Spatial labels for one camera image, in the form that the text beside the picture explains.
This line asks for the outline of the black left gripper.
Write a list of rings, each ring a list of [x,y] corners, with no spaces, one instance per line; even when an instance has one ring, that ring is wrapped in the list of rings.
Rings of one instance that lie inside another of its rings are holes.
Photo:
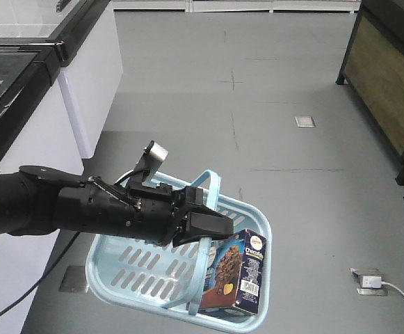
[[[92,182],[64,187],[53,210],[58,229],[142,239],[157,246],[174,247],[202,238],[228,239],[234,234],[231,218],[202,207],[194,188],[174,190],[160,183],[152,188],[133,183],[120,200]]]

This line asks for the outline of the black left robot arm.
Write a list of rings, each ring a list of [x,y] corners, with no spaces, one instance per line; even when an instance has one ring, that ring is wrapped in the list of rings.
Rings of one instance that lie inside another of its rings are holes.
[[[0,234],[45,235],[58,229],[181,246],[234,233],[232,219],[204,205],[203,190],[143,185],[136,168],[115,184],[45,166],[0,173]]]

